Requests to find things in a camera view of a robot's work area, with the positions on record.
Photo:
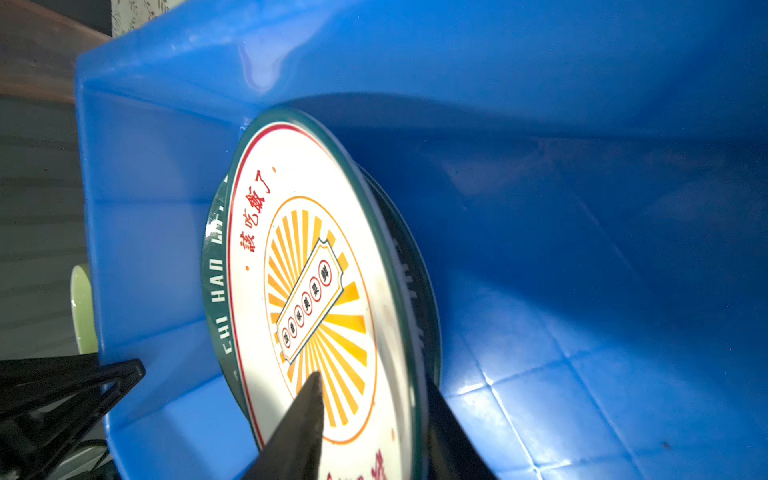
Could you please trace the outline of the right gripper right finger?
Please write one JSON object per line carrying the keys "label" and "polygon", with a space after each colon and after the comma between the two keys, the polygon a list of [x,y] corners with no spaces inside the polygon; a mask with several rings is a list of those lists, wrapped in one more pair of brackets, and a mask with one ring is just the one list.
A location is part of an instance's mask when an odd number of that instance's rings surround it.
{"label": "right gripper right finger", "polygon": [[427,479],[496,480],[430,376],[426,376]]}

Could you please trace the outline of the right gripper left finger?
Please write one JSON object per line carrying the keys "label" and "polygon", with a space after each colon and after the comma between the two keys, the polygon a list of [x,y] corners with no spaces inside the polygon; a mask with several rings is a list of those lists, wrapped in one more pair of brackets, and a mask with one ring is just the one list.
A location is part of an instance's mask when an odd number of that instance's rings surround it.
{"label": "right gripper left finger", "polygon": [[322,376],[313,372],[243,479],[317,479],[322,451]]}

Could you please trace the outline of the orange sunburst plate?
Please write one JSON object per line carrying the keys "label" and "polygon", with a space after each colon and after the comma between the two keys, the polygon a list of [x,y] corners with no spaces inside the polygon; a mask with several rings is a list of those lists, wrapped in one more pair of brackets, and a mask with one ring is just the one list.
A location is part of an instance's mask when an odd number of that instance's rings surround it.
{"label": "orange sunburst plate", "polygon": [[426,478],[415,315],[361,169],[318,120],[276,107],[248,126],[229,180],[228,317],[258,449],[319,374],[322,478]]}

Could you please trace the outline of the green rim lettered plate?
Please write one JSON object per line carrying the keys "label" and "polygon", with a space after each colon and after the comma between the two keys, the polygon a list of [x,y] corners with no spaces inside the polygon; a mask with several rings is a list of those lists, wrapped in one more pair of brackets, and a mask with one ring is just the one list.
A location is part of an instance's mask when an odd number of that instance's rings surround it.
{"label": "green rim lettered plate", "polygon": [[[439,383],[442,370],[442,342],[439,312],[423,257],[402,215],[381,186],[366,171],[362,173],[376,199],[404,274],[415,314],[420,348],[427,376]],[[225,198],[228,181],[223,180],[213,197],[206,220],[202,247],[202,297],[209,334],[225,381],[243,413],[247,405],[238,373],[236,354],[229,334],[228,296],[225,288],[225,248],[222,235],[227,220]]]}

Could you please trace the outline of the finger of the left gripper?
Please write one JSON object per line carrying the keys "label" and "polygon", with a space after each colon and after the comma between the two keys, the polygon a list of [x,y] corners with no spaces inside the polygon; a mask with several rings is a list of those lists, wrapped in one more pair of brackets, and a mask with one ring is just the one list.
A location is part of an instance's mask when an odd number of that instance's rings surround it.
{"label": "finger of the left gripper", "polygon": [[1,362],[1,477],[45,479],[145,376],[96,353]]}

